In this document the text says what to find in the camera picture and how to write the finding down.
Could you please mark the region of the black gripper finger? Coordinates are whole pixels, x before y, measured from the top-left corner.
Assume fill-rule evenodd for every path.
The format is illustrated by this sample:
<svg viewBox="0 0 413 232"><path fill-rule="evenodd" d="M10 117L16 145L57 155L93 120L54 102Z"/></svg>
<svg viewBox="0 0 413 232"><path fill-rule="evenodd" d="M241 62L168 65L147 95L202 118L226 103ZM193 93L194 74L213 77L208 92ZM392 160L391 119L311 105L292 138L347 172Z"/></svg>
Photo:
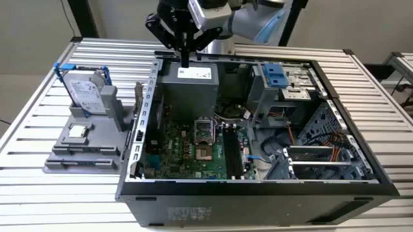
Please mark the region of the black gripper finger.
<svg viewBox="0 0 413 232"><path fill-rule="evenodd" d="M189 68L189 58L190 54L196 51L204 50L208 45L216 40L221 33L224 32L222 28L208 29L202 35L196 39L188 40L188 48L185 52L185 67Z"/></svg>
<svg viewBox="0 0 413 232"><path fill-rule="evenodd" d="M154 34L157 39L166 48L174 49L181 53L181 65L186 67L186 47L184 32L180 28L178 17L176 15L168 16L162 19L158 13L150 14L146 19L146 27Z"/></svg>

